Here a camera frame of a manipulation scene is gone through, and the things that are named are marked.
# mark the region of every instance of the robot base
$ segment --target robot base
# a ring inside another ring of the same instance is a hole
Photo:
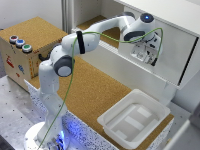
[[[43,125],[44,122],[35,124],[26,132],[24,137],[24,150],[38,150],[40,143],[37,141],[36,136]],[[65,144],[69,145],[69,142],[70,139],[65,138]],[[42,145],[39,150],[49,150],[49,148]]]

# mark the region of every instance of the plastic tray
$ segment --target plastic tray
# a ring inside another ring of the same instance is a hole
[[[169,113],[169,108],[135,89],[102,114],[98,122],[122,147],[135,149]]]

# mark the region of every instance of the green cable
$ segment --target green cable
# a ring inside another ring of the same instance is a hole
[[[162,45],[162,40],[163,40],[163,30],[162,30],[162,28],[156,28],[156,29],[154,29],[154,30],[151,30],[150,32],[146,33],[145,35],[143,35],[143,36],[141,36],[141,37],[139,37],[139,38],[137,38],[137,39],[135,39],[135,40],[132,40],[132,41],[120,41],[120,40],[114,39],[114,38],[112,38],[112,37],[110,37],[110,36],[108,36],[108,35],[105,35],[105,34],[99,33],[99,32],[84,32],[83,35],[84,35],[84,34],[92,34],[92,33],[95,33],[95,34],[103,35],[103,36],[105,36],[105,37],[107,37],[107,38],[109,38],[109,39],[111,39],[111,40],[116,41],[116,42],[120,42],[120,43],[132,43],[132,42],[135,42],[135,41],[137,41],[137,40],[142,39],[143,37],[147,36],[148,34],[154,32],[154,31],[156,31],[156,30],[158,30],[158,29],[161,30],[161,42],[160,42],[160,46],[159,46],[158,53],[157,53],[157,55],[156,55],[156,58],[158,59],[159,53],[160,53],[160,48],[161,48],[161,45]],[[71,87],[71,84],[72,84],[72,80],[73,80],[73,76],[74,76],[74,61],[73,61],[73,60],[74,60],[74,46],[75,46],[76,41],[77,41],[77,37],[75,38],[74,43],[73,43],[73,49],[72,49],[72,75],[71,75],[71,80],[70,80],[70,83],[69,83],[67,92],[66,92],[66,94],[65,94],[64,101],[63,101],[62,106],[61,106],[60,110],[58,111],[56,117],[54,118],[53,122],[51,123],[49,129],[47,130],[47,133],[45,134],[44,139],[42,140],[42,142],[41,142],[41,144],[40,144],[40,146],[38,147],[37,150],[39,150],[40,147],[42,146],[42,144],[44,143],[44,140],[46,139],[47,134],[49,133],[51,127],[53,126],[53,124],[54,124],[54,122],[56,121],[58,115],[60,114],[60,112],[61,112],[61,110],[62,110],[62,108],[63,108],[63,106],[64,106],[64,104],[65,104],[67,95],[68,95],[68,93],[69,93],[69,90],[70,90],[70,87]]]

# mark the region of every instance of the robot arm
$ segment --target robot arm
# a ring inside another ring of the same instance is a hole
[[[54,70],[58,76],[66,77],[72,72],[72,49],[75,38],[80,37],[76,41],[74,46],[74,55],[83,54],[85,52],[90,52],[96,49],[100,41],[100,35],[91,33],[84,34],[85,32],[100,32],[106,31],[108,29],[119,27],[124,41],[131,41],[137,39],[148,33],[149,31],[155,29],[155,20],[151,14],[144,13],[137,20],[135,20],[134,15],[130,12],[125,12],[110,18],[103,20],[101,22],[95,23],[88,29],[84,30],[81,34],[73,33],[65,36],[62,39],[60,46],[57,46],[51,52],[50,60],[53,63]],[[158,51],[160,44],[160,37],[154,32],[148,34],[143,39],[136,41],[145,42],[146,46]]]

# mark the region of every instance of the white plastic bin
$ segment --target white plastic bin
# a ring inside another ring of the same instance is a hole
[[[122,147],[135,149],[169,113],[169,108],[135,89],[102,114],[98,122]]]

